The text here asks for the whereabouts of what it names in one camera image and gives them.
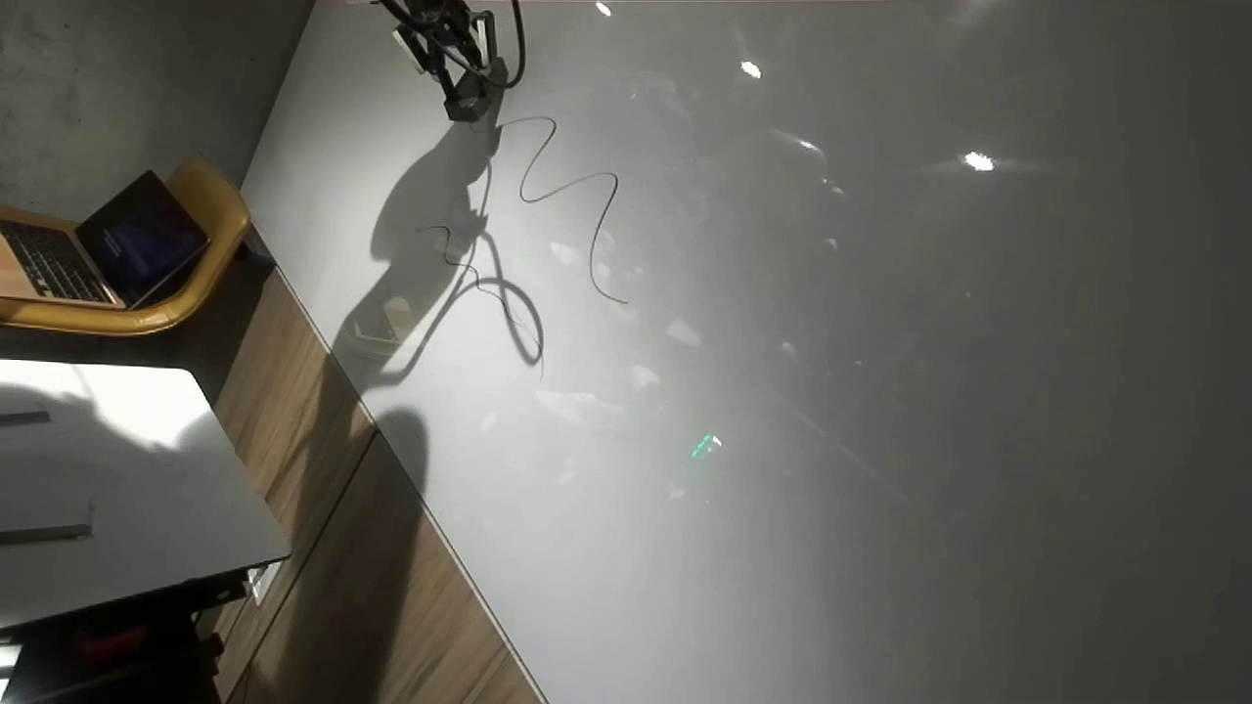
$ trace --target white desk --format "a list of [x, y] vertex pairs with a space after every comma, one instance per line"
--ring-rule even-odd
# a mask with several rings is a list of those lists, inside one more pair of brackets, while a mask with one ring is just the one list
[[91, 535], [0, 542], [0, 635], [286, 557], [189, 372], [0, 360], [2, 416], [0, 522], [82, 503]]

